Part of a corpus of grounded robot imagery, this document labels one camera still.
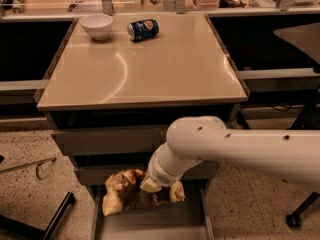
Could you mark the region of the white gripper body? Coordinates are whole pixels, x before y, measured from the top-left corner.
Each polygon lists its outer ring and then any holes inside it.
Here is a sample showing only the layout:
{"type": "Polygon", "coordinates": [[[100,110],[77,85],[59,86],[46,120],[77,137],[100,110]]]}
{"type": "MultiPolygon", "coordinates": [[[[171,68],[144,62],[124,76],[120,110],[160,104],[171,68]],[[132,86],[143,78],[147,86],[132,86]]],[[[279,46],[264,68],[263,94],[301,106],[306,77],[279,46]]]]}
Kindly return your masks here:
{"type": "Polygon", "coordinates": [[[155,152],[148,164],[148,173],[153,182],[169,187],[179,181],[183,173],[175,166],[172,155],[155,152]]]}

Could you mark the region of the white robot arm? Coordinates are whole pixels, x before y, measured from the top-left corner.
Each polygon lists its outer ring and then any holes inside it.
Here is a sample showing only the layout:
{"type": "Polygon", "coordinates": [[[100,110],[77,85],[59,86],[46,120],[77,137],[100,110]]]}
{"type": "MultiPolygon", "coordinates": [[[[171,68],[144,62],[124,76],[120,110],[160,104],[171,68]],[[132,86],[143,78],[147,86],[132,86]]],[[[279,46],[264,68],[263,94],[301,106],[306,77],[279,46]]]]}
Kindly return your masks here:
{"type": "Polygon", "coordinates": [[[217,117],[174,121],[152,155],[142,189],[169,187],[204,161],[229,161],[320,192],[319,130],[230,129],[217,117]]]}

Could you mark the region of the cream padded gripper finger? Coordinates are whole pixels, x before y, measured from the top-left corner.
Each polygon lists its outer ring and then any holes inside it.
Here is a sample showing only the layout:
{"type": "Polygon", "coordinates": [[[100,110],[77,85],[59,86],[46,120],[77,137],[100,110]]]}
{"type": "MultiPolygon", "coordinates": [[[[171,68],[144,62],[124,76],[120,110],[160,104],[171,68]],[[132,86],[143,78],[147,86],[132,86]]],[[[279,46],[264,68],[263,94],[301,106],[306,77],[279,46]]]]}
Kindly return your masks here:
{"type": "Polygon", "coordinates": [[[140,188],[147,193],[159,192],[162,187],[154,182],[150,177],[146,177],[140,185],[140,188]]]}

